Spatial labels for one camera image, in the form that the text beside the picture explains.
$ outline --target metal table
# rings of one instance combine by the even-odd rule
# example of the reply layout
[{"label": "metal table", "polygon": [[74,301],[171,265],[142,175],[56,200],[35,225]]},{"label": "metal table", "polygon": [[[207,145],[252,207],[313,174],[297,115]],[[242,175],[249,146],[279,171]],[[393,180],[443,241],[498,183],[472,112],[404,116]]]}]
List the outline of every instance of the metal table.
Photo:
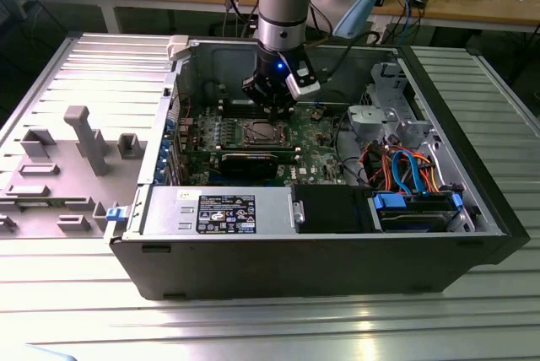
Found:
[{"label": "metal table", "polygon": [[[88,42],[91,37],[83,39]],[[13,139],[40,107],[49,107],[51,115],[61,120],[63,110],[55,108],[56,104],[76,100],[93,105],[94,111],[101,106],[112,117],[123,115],[125,123],[133,116],[155,112],[157,94],[151,88],[109,91],[103,95],[107,100],[102,101],[96,100],[100,97],[95,93],[92,96],[75,88],[52,92],[60,68],[68,69],[81,55],[94,58],[98,71],[107,59],[123,57],[132,59],[126,62],[125,70],[163,73],[165,79],[169,64],[166,37],[102,35],[93,40],[97,45],[66,40],[0,131],[3,182],[6,174],[16,169],[17,155],[21,154],[17,154]],[[481,122],[475,123],[476,140],[496,145],[478,148],[496,148],[500,146],[497,141],[504,140],[507,148],[503,150],[515,154],[523,168],[528,168],[526,178],[504,171],[507,160],[516,157],[506,156],[503,150],[488,162],[490,170],[500,172],[498,182],[513,186],[504,192],[514,195],[507,198],[514,200],[514,208],[532,237],[507,261],[471,270],[442,294],[151,302],[138,294],[102,239],[0,240],[3,340],[34,343],[72,354],[80,361],[113,357],[160,361],[540,357],[540,172],[531,172],[537,169],[534,154],[538,155],[539,147],[527,135],[524,138],[532,148],[527,143],[521,146],[519,128],[525,125],[511,122],[515,118],[503,119],[514,114],[510,109],[517,110],[524,120],[530,118],[508,89],[481,91],[477,86],[459,95],[445,77],[449,74],[437,73],[451,67],[449,63],[474,67],[476,57],[463,60],[464,53],[459,50],[415,51],[423,60],[432,59],[431,64],[429,60],[424,63],[427,71],[436,78],[435,85],[444,98],[455,106],[452,109],[461,112],[456,118],[463,128],[467,123]],[[471,75],[496,77],[496,73]],[[54,95],[57,103],[47,103],[46,98]],[[486,99],[485,105],[478,104]],[[529,121],[528,126],[533,129],[535,123]],[[119,130],[110,127],[108,132],[107,137],[114,137]]]}]

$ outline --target blue tab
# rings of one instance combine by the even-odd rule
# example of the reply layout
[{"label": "blue tab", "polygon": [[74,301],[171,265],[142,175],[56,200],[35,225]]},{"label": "blue tab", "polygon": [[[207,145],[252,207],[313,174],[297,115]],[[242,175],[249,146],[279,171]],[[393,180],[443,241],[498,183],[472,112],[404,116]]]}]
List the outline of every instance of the blue tab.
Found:
[{"label": "blue tab", "polygon": [[375,195],[375,197],[373,198],[373,202],[375,203],[375,209],[381,209],[385,206],[380,195]]},{"label": "blue tab", "polygon": [[377,194],[373,200],[375,202],[375,209],[381,209],[382,207],[390,209],[407,207],[405,198],[400,194]]},{"label": "blue tab", "polygon": [[107,209],[105,219],[108,221],[121,222],[129,217],[129,207],[110,207]]},{"label": "blue tab", "polygon": [[400,194],[381,194],[382,200],[385,203],[385,207],[395,208],[395,207],[407,207],[405,198]]},{"label": "blue tab", "polygon": [[452,194],[452,201],[454,201],[457,207],[463,207],[463,200],[458,194]]}]

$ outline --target metal bracket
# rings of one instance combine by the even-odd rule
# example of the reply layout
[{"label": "metal bracket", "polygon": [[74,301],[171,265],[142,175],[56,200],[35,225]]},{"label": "metal bracket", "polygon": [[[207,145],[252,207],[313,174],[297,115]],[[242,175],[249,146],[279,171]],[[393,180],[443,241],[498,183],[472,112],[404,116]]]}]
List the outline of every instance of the metal bracket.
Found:
[{"label": "metal bracket", "polygon": [[169,39],[167,45],[167,57],[169,60],[180,60],[189,55],[189,36],[174,35]]},{"label": "metal bracket", "polygon": [[293,202],[293,219],[296,224],[304,223],[304,203],[302,201]]}]

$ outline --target side panel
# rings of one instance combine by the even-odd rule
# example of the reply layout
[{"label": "side panel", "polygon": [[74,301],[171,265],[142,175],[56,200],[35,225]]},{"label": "side panel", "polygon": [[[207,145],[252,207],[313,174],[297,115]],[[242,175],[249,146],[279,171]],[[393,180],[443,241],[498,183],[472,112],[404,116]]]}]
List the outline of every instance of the side panel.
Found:
[{"label": "side panel", "polygon": [[[462,57],[469,56],[465,51],[456,51],[453,53]],[[530,238],[514,210],[495,183],[485,163],[478,157],[478,153],[467,138],[466,133],[446,105],[441,93],[433,84],[432,80],[434,80],[434,77],[430,77],[426,73],[419,58],[410,47],[401,48],[400,54],[405,61],[408,71],[414,78],[416,83],[415,91],[424,104],[424,108],[428,111],[429,117],[432,118],[435,128],[439,127],[443,130],[444,137],[446,138],[443,141],[454,150],[499,228],[512,237],[507,240],[505,246],[501,247],[496,253],[493,253],[482,262],[486,264],[499,263],[522,247]],[[452,74],[447,77],[455,78],[456,75]]]},{"label": "side panel", "polygon": [[482,239],[113,241],[146,299],[440,292],[500,244]]}]

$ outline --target warning label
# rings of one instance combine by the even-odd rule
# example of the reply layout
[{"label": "warning label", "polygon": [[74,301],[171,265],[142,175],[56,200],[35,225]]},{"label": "warning label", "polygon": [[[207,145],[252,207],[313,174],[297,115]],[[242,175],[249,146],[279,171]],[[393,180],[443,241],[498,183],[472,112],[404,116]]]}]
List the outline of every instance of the warning label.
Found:
[{"label": "warning label", "polygon": [[200,196],[199,234],[256,233],[255,196]]}]

